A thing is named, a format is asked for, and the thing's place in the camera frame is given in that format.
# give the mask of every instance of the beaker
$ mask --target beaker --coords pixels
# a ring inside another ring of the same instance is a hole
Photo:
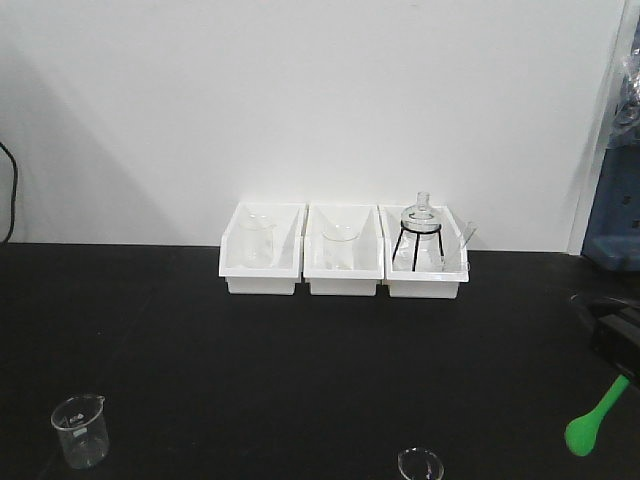
[[[444,475],[444,467],[438,456],[421,447],[400,452],[398,470],[406,480],[440,480]]]
[[[248,268],[268,268],[273,262],[275,223],[266,215],[250,214],[240,222],[242,228],[242,264]]]
[[[325,268],[353,270],[354,240],[359,235],[359,232],[350,225],[327,225],[322,232]]]
[[[51,425],[71,468],[93,467],[107,456],[109,436],[103,405],[101,395],[78,395],[62,402],[51,414]]]

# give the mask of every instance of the wall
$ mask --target wall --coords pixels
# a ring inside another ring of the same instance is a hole
[[[623,4],[6,0],[14,241],[219,244],[240,199],[426,189],[473,248],[565,251]]]

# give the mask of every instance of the black countertop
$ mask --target black countertop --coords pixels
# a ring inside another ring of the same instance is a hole
[[[640,477],[635,387],[590,456],[563,440],[616,377],[568,299],[638,277],[470,261],[456,300],[232,296],[216,248],[0,248],[0,478],[393,480],[411,446],[446,480]],[[82,392],[107,397],[111,451],[73,471],[49,415]]]

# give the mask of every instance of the plastic bin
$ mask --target plastic bin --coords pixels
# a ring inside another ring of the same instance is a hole
[[[420,242],[416,271],[411,271],[411,262],[404,268],[392,261],[393,250],[400,235],[400,217],[405,206],[380,205],[380,218],[384,232],[384,284],[392,297],[456,298],[460,282],[469,281],[467,249],[451,212],[446,206],[434,206],[442,216],[442,243],[445,257],[454,254],[442,266],[431,262],[435,238],[424,238]]]
[[[219,273],[229,293],[293,295],[305,214],[305,204],[238,204],[220,246]]]
[[[312,295],[375,295],[384,278],[377,207],[312,204],[304,252],[303,275]]]

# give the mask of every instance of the black cable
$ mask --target black cable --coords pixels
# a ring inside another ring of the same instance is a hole
[[[9,160],[11,160],[11,166],[13,167],[13,187],[11,189],[11,220],[9,223],[9,232],[7,236],[2,240],[2,245],[9,242],[11,235],[13,234],[13,227],[16,223],[16,193],[18,192],[18,164],[16,163],[16,159],[13,157],[11,152],[7,147],[4,146],[2,142],[0,142],[0,148],[7,154]]]

